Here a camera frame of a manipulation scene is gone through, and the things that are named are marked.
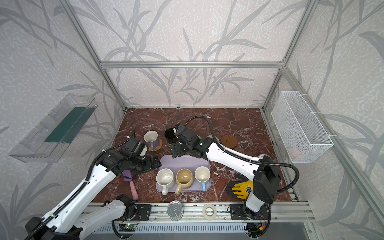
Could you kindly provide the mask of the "white mug lavender handle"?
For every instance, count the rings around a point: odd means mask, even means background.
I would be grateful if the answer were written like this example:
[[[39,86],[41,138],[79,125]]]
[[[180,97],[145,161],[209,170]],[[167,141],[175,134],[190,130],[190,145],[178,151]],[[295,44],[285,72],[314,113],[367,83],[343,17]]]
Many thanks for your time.
[[[148,150],[154,152],[160,145],[159,135],[156,131],[148,131],[144,135],[144,141],[148,145]]]

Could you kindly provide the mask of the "beige mug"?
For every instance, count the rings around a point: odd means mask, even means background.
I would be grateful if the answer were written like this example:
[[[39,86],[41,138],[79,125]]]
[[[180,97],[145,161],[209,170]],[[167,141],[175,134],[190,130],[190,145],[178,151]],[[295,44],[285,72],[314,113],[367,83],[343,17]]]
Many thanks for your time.
[[[189,169],[181,169],[176,175],[177,188],[175,195],[179,195],[182,190],[189,189],[194,183],[194,175]]]

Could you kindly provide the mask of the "white mug blue handle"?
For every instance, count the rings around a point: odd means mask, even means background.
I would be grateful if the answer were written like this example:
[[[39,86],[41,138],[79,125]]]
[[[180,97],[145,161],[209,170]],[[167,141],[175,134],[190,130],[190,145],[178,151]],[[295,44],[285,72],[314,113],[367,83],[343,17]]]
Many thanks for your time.
[[[195,179],[202,187],[203,192],[206,192],[209,188],[209,183],[211,179],[210,169],[204,166],[198,167],[195,170]]]

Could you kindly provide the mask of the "brown wooden coaster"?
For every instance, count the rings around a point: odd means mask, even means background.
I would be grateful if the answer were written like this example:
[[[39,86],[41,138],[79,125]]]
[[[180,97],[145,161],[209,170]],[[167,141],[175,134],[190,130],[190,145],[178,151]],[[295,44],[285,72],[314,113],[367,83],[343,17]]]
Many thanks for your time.
[[[238,145],[238,141],[235,136],[225,135],[221,139],[221,144],[229,149],[234,149]]]

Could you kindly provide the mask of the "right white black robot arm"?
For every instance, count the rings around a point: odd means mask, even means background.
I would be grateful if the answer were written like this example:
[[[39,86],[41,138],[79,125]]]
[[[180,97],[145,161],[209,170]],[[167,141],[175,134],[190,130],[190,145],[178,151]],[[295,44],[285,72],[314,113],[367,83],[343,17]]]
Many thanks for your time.
[[[245,176],[253,183],[253,191],[248,195],[244,204],[244,211],[255,214],[262,206],[271,206],[275,196],[293,187],[300,178],[299,169],[286,163],[275,163],[269,156],[251,157],[229,149],[220,144],[215,135],[211,122],[205,116],[195,116],[208,123],[212,137],[199,137],[187,125],[177,124],[173,127],[177,142],[170,145],[172,157],[175,159],[190,155],[197,159],[204,159],[225,165]],[[289,168],[295,172],[294,179],[284,188],[279,189],[281,175],[279,167]]]

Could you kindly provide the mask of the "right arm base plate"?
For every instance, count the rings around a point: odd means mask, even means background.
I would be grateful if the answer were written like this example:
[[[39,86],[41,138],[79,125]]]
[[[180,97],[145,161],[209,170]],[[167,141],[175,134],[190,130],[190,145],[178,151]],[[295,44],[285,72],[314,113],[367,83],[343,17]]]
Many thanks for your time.
[[[269,205],[262,205],[258,212],[246,208],[245,204],[230,204],[231,220],[269,220],[271,210]]]

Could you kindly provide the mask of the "black mug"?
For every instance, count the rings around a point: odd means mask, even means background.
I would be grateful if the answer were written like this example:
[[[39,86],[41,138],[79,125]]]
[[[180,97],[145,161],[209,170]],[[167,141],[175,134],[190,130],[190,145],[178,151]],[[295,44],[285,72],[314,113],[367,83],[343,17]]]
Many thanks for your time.
[[[169,128],[169,129],[165,130],[164,135],[165,135],[165,138],[166,138],[167,143],[168,143],[169,145],[178,142],[178,138],[175,136],[175,130],[174,130],[174,128]]]

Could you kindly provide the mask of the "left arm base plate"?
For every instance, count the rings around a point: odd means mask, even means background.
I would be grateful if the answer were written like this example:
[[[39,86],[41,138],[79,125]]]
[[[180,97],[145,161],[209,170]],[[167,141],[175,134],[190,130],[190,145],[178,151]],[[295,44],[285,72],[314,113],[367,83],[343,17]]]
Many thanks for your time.
[[[115,221],[148,221],[152,205],[130,205]]]

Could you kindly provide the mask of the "large white mug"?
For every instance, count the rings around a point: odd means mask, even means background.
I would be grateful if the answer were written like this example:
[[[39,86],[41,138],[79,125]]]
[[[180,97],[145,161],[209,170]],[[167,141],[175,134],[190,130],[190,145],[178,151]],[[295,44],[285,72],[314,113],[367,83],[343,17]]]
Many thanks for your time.
[[[170,188],[175,185],[174,173],[170,169],[162,169],[156,176],[157,184],[161,187],[162,195],[167,195]]]

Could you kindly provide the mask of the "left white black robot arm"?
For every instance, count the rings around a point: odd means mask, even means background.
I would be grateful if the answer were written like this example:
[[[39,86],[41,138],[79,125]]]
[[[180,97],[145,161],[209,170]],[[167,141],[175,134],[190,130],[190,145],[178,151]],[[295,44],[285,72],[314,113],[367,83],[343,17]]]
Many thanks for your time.
[[[28,240],[82,240],[108,222],[135,217],[134,199],[120,195],[99,210],[81,217],[99,192],[124,171],[134,177],[158,169],[158,157],[147,154],[147,145],[133,136],[103,150],[93,160],[86,177],[56,207],[43,217],[31,218],[25,228]]]

